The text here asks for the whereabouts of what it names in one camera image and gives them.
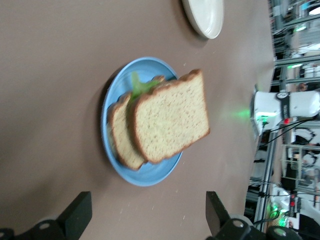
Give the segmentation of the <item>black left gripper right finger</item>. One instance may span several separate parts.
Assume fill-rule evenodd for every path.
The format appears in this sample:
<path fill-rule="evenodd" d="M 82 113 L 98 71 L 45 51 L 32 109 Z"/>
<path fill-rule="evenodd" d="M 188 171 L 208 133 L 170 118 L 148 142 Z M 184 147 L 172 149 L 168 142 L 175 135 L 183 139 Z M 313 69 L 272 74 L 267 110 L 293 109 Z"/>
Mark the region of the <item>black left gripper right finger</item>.
<path fill-rule="evenodd" d="M 264 233 L 247 217 L 230 215 L 215 191 L 206 192 L 205 217 L 211 232 L 206 240 L 300 240 L 291 228 L 271 226 Z"/>

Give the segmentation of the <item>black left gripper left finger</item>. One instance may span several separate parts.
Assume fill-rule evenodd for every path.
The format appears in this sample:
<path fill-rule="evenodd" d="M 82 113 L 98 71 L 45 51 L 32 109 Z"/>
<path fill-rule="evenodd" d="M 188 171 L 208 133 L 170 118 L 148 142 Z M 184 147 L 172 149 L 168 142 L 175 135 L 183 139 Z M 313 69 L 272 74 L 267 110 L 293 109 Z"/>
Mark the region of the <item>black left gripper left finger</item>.
<path fill-rule="evenodd" d="M 91 219 L 92 194 L 82 191 L 56 219 L 42 220 L 18 235 L 0 228 L 0 240 L 79 240 Z"/>

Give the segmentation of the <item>brown bread slice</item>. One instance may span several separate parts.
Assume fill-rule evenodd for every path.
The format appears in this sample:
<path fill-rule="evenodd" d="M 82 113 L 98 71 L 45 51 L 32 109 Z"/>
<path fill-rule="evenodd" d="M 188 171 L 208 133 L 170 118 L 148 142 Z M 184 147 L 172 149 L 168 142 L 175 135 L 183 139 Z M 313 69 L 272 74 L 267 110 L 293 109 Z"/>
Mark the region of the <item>brown bread slice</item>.
<path fill-rule="evenodd" d="M 202 70 L 152 87 L 133 101 L 128 117 L 137 150 L 154 164 L 206 137 L 210 121 Z"/>
<path fill-rule="evenodd" d="M 131 91 L 122 94 L 107 110 L 107 136 L 111 151 L 123 166 L 137 171 L 147 162 L 134 146 L 127 121 L 127 105 Z"/>

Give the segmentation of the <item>green lettuce leaf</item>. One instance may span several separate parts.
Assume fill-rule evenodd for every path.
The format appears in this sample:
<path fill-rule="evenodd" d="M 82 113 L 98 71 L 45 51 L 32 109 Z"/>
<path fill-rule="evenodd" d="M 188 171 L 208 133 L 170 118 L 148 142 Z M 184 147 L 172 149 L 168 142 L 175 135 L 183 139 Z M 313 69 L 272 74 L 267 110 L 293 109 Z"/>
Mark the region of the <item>green lettuce leaf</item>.
<path fill-rule="evenodd" d="M 141 82 L 139 74 L 134 71 L 131 73 L 131 83 L 132 83 L 132 92 L 130 99 L 127 104 L 126 113 L 129 114 L 131 108 L 133 107 L 134 102 L 143 94 L 149 93 L 153 88 L 158 86 L 160 83 L 164 82 L 164 75 L 156 75 L 147 82 Z"/>

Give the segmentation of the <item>blue plate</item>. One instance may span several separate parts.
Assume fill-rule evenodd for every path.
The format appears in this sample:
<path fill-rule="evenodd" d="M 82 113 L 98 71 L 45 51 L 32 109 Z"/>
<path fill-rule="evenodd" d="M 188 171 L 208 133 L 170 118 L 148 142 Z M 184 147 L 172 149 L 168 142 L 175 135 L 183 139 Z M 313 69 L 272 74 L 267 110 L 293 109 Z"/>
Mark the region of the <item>blue plate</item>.
<path fill-rule="evenodd" d="M 131 73 L 136 72 L 139 80 L 143 83 L 150 81 L 157 75 L 163 75 L 167 80 L 177 79 L 178 75 L 174 69 L 165 61 L 151 56 L 137 58 L 120 67 L 110 80 L 107 81 L 106 93 L 103 94 L 103 104 L 100 114 L 100 132 L 104 151 L 113 169 L 128 183 L 149 187 L 163 181 L 174 170 L 182 152 L 165 159 L 158 164 L 145 163 L 138 170 L 132 170 L 122 165 L 115 157 L 108 137 L 108 109 L 127 91 L 132 90 Z"/>

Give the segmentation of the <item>beige plate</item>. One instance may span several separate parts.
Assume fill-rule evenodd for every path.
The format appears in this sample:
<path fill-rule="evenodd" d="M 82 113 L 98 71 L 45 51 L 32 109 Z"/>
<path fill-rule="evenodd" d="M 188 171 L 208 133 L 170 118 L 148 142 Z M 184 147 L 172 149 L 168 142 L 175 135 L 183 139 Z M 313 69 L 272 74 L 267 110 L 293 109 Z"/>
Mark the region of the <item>beige plate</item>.
<path fill-rule="evenodd" d="M 225 13 L 224 0 L 181 0 L 187 19 L 203 38 L 213 40 L 220 34 Z"/>

